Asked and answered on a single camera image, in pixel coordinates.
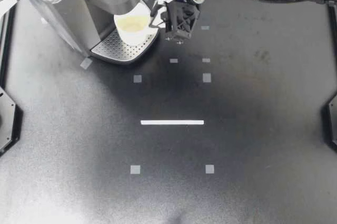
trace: black table surface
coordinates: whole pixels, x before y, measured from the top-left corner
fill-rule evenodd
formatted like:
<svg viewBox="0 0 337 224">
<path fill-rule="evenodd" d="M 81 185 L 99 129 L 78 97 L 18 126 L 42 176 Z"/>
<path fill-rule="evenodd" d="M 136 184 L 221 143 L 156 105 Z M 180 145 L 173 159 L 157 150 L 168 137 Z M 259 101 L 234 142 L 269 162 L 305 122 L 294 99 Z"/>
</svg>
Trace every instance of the black table surface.
<svg viewBox="0 0 337 224">
<path fill-rule="evenodd" d="M 207 0 L 183 45 L 82 60 L 20 2 L 6 91 L 24 117 L 0 158 L 0 223 L 337 223 L 325 6 Z M 186 119 L 205 124 L 140 124 Z"/>
</svg>

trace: metal grate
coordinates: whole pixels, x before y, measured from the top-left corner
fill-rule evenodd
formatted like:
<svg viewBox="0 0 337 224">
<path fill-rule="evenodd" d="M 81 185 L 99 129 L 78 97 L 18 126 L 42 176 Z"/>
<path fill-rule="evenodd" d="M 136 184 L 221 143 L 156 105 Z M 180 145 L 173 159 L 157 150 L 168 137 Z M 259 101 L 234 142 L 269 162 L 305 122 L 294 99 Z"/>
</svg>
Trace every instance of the metal grate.
<svg viewBox="0 0 337 224">
<path fill-rule="evenodd" d="M 149 35 L 145 42 L 138 46 L 129 46 L 121 40 L 117 30 L 114 30 L 105 40 L 95 46 L 91 52 L 96 57 L 101 57 L 110 62 L 131 63 L 137 60 L 151 46 L 157 34 Z"/>
</svg>

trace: white tape marker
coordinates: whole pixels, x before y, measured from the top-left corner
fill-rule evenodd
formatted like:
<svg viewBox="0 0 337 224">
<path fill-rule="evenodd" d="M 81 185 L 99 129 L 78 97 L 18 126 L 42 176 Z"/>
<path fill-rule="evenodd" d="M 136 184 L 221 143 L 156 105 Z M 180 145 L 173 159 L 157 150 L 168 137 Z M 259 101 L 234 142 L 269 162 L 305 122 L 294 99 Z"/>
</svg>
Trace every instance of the white tape marker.
<svg viewBox="0 0 337 224">
<path fill-rule="evenodd" d="M 141 120 L 141 125 L 204 125 L 203 120 Z"/>
</svg>

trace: white cup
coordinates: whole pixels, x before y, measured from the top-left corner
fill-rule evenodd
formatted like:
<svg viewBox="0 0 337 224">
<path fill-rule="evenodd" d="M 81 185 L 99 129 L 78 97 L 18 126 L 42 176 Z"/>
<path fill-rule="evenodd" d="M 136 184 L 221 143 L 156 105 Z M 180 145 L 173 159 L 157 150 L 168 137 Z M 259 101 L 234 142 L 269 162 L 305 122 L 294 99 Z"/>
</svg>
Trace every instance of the white cup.
<svg viewBox="0 0 337 224">
<path fill-rule="evenodd" d="M 150 9 L 141 1 L 127 14 L 115 15 L 114 21 L 120 38 L 130 46 L 146 41 L 148 35 L 156 34 L 158 28 L 151 28 Z"/>
</svg>

